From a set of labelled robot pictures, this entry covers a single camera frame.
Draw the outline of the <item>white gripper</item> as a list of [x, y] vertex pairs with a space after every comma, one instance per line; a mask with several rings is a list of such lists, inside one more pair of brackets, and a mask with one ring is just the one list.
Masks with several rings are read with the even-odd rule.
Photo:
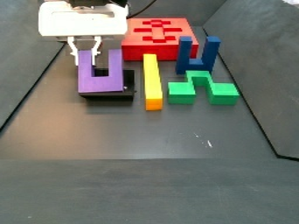
[[92, 65], [100, 54], [100, 36], [124, 35], [126, 33], [128, 6], [113, 3], [104, 6], [72, 6], [65, 0], [45, 1], [38, 9], [38, 33], [43, 37], [66, 37], [74, 65], [78, 65], [78, 49], [74, 37], [94, 36], [90, 49]]

